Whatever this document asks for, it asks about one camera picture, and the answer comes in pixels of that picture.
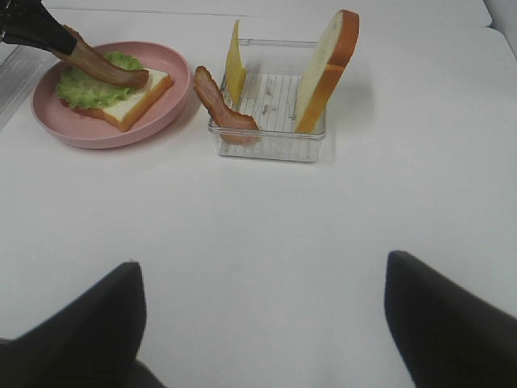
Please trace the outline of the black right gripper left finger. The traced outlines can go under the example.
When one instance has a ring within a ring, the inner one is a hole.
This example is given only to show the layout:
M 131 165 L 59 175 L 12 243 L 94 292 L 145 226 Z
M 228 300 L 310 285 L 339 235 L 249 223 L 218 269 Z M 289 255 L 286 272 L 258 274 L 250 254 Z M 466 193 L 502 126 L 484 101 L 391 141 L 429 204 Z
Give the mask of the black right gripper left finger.
M 145 329 L 139 263 L 109 272 L 84 294 L 1 346 L 3 387 L 122 387 Z

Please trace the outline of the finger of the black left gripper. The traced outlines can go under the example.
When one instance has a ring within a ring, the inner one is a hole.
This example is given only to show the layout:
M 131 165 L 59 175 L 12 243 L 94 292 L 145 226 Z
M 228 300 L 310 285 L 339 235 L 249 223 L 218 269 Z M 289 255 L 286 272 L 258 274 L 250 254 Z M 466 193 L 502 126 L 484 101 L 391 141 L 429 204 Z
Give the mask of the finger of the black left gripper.
M 67 32 L 61 25 L 35 26 L 30 28 L 5 27 L 3 42 L 17 44 L 46 51 L 58 51 L 69 55 L 73 52 L 77 39 Z
M 22 21 L 26 34 L 43 43 L 76 43 L 77 40 L 44 7 L 41 1 L 28 1 Z

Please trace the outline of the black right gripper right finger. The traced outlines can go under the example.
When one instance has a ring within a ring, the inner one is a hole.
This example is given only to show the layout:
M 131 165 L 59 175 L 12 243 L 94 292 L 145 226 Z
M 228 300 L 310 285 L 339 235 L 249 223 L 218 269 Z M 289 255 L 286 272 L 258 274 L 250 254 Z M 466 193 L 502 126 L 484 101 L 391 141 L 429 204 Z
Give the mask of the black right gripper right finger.
M 385 317 L 417 387 L 514 387 L 516 319 L 404 251 L 389 253 Z

